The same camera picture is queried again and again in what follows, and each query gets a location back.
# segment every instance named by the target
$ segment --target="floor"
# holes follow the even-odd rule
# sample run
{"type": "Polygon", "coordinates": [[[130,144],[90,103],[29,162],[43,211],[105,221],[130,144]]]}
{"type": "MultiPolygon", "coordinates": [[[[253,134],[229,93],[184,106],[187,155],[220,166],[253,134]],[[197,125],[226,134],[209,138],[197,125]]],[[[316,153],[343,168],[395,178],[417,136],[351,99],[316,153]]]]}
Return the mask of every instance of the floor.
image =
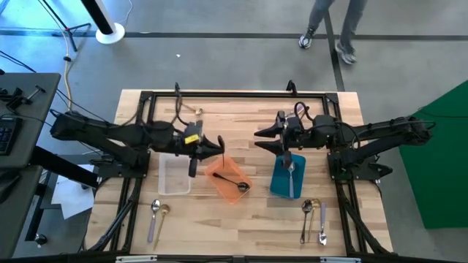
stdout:
{"type": "MultiPolygon", "coordinates": [[[[68,26],[92,22],[78,0],[49,2],[68,26]]],[[[298,48],[297,36],[306,27],[312,0],[133,2],[126,24],[129,37],[109,46],[93,37],[76,38],[80,53],[69,74],[73,99],[108,120],[114,118],[123,88],[172,88],[177,81],[182,88],[283,90],[292,79],[303,91],[357,91],[364,121],[375,122],[409,115],[467,79],[465,0],[369,1],[354,41],[359,62],[353,67],[333,63],[331,38],[326,37],[331,30],[325,30],[325,23],[311,49],[298,48]]],[[[125,18],[127,0],[104,3],[113,19],[125,18]]],[[[338,1],[330,9],[334,34],[341,30],[347,3],[338,1]]],[[[48,37],[54,29],[56,25],[37,1],[11,1],[0,15],[0,50],[39,72],[63,72],[63,39],[48,37]],[[21,30],[24,35],[13,36],[9,30],[21,30]]],[[[0,68],[26,71],[4,59],[0,68]]],[[[64,91],[63,81],[59,88],[64,91]]],[[[65,110],[59,99],[52,108],[65,110]]],[[[74,142],[53,140],[47,127],[39,145],[59,154],[88,151],[74,142]]],[[[424,229],[399,152],[390,150],[381,160],[394,168],[382,180],[394,251],[468,261],[464,245],[468,229],[424,229]]],[[[72,221],[45,217],[41,226],[45,229],[60,224],[63,229],[80,229],[76,235],[84,235],[85,216],[72,221]]],[[[18,244],[15,256],[72,253],[78,243],[48,250],[22,249],[18,244]]]]}

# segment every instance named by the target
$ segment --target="orange container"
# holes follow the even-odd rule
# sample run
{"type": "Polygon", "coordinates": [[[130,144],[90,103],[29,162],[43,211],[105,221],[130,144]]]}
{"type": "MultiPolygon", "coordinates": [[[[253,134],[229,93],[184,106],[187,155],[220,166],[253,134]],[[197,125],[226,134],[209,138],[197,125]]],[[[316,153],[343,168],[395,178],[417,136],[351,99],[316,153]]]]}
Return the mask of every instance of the orange container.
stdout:
{"type": "Polygon", "coordinates": [[[205,169],[205,175],[214,184],[218,192],[230,203],[235,204],[241,197],[247,194],[252,189],[252,182],[242,172],[241,168],[232,160],[229,156],[224,156],[224,167],[223,157],[220,156],[212,164],[208,165],[205,169]],[[222,177],[231,180],[236,183],[247,183],[250,188],[247,191],[239,191],[236,184],[216,178],[213,176],[214,173],[221,175],[222,177]]]}

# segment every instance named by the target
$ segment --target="wooden table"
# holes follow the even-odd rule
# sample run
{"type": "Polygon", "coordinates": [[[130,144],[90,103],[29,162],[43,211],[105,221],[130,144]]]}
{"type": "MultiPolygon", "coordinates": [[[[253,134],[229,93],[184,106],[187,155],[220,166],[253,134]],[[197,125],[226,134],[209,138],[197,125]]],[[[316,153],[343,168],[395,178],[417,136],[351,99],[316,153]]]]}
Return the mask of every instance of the wooden table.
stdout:
{"type": "MultiPolygon", "coordinates": [[[[136,111],[141,90],[123,90],[118,104],[116,123],[123,123],[136,111]]],[[[362,125],[358,95],[338,93],[344,122],[362,125]]],[[[198,166],[197,177],[192,180],[192,191],[185,196],[158,195],[158,153],[151,153],[151,164],[140,194],[132,254],[194,254],[194,255],[261,255],[261,256],[339,256],[345,255],[343,233],[334,183],[329,178],[326,149],[294,150],[306,157],[306,173],[302,197],[288,200],[270,194],[269,186],[275,156],[254,145],[254,132],[273,124],[278,110],[291,111],[298,99],[267,98],[184,98],[184,104],[202,107],[203,131],[216,142],[221,135],[231,156],[253,182],[248,197],[230,205],[217,192],[203,174],[215,157],[198,166]],[[150,204],[153,199],[171,207],[162,227],[158,246],[147,244],[151,220],[150,204]],[[326,246],[317,242],[320,229],[320,209],[314,214],[313,236],[310,243],[300,245],[303,224],[301,204],[305,199],[318,198],[326,203],[326,246]]],[[[310,106],[312,117],[323,114],[318,99],[302,99],[310,106]]],[[[154,118],[170,121],[174,116],[174,98],[158,98],[154,118]]],[[[183,108],[181,117],[194,121],[195,115],[183,108]]],[[[175,125],[182,129],[180,123],[175,125]]],[[[117,211],[122,179],[113,178],[99,188],[88,223],[86,245],[90,246],[109,227],[117,211]]],[[[356,181],[361,217],[380,241],[392,251],[385,214],[377,188],[368,181],[356,181]]],[[[120,244],[124,241],[127,221],[123,223],[120,244]]],[[[355,227],[350,223],[353,244],[357,248],[355,227]]]]}

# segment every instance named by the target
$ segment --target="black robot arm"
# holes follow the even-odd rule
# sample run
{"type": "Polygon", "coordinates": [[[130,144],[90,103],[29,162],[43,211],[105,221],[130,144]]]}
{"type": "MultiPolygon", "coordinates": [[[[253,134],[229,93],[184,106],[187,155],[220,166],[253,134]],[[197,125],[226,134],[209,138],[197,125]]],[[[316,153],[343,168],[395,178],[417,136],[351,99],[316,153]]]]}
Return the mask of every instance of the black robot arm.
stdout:
{"type": "Polygon", "coordinates": [[[77,112],[51,112],[56,116],[50,130],[52,137],[98,148],[130,169],[143,166],[147,162],[146,152],[151,148],[160,153],[189,156],[192,159],[189,176],[194,177],[197,160],[224,153],[224,142],[220,136],[218,146],[201,134],[201,121],[189,123],[184,131],[179,131],[165,121],[119,126],[87,118],[77,112]]]}
{"type": "Polygon", "coordinates": [[[273,142],[256,142],[255,145],[283,156],[284,167],[290,165],[290,148],[321,148],[340,151],[341,165],[348,167],[361,163],[370,156],[400,145],[423,145],[431,138],[426,122],[414,117],[400,117],[363,126],[351,126],[329,115],[311,119],[313,126],[305,129],[299,116],[286,118],[284,112],[276,115],[275,124],[257,131],[255,136],[275,137],[273,142]],[[361,146],[363,140],[375,140],[361,146]]]}

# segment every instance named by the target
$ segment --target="white stand base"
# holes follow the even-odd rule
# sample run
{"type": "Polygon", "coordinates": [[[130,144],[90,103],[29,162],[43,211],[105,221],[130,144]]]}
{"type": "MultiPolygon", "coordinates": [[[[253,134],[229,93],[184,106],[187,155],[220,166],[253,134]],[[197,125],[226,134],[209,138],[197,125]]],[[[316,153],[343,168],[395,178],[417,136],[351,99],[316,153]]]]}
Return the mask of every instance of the white stand base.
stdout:
{"type": "Polygon", "coordinates": [[[114,23],[114,25],[116,25],[116,30],[112,34],[108,35],[101,33],[101,31],[97,29],[96,39],[99,43],[109,45],[118,42],[120,39],[124,38],[125,28],[119,23],[114,23]]]}

